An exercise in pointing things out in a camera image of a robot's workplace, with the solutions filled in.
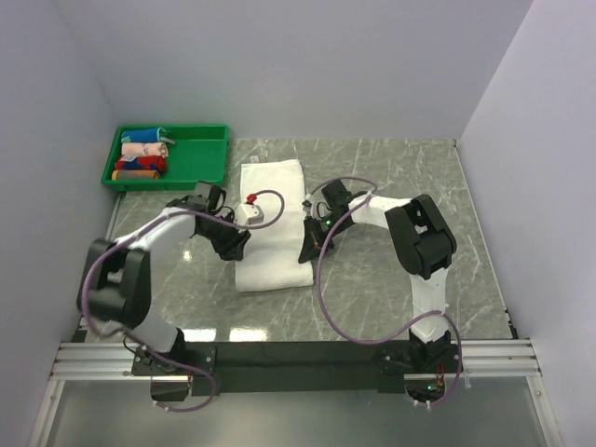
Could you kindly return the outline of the white towel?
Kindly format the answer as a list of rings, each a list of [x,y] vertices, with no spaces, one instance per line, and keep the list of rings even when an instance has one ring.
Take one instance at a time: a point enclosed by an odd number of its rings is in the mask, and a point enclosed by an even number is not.
[[[281,198],[284,211],[274,224],[251,231],[243,260],[235,263],[236,290],[257,292],[312,286],[312,264],[298,262],[305,237],[305,179],[300,162],[289,159],[244,164],[240,196],[246,198],[262,190],[266,193],[257,198],[256,204],[267,223],[278,214]]]

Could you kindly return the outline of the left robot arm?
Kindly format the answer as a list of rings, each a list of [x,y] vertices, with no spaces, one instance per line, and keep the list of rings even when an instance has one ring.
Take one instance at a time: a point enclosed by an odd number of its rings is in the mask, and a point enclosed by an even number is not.
[[[251,233],[232,210],[221,214],[225,200],[221,187],[200,182],[192,194],[171,200],[138,230],[115,241],[95,240],[77,298],[90,328],[99,333],[97,321],[116,323],[113,332],[123,332],[140,345],[136,360],[165,374],[190,364],[183,331],[151,309],[151,261],[195,236],[207,239],[222,260],[242,260]]]

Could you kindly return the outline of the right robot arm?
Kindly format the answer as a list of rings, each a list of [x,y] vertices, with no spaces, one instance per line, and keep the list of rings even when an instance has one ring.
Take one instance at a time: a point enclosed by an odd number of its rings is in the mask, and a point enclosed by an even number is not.
[[[370,191],[352,193],[344,181],[339,177],[316,187],[327,213],[313,216],[310,196],[302,202],[305,236],[298,262],[318,262],[316,285],[322,295],[322,257],[333,247],[333,237],[355,224],[387,230],[400,265],[409,274],[413,319],[405,328],[409,336],[405,350],[385,354],[385,361],[408,373],[432,371],[453,349],[454,328],[445,311],[446,280],[457,250],[454,234],[428,195],[383,197],[376,185]]]

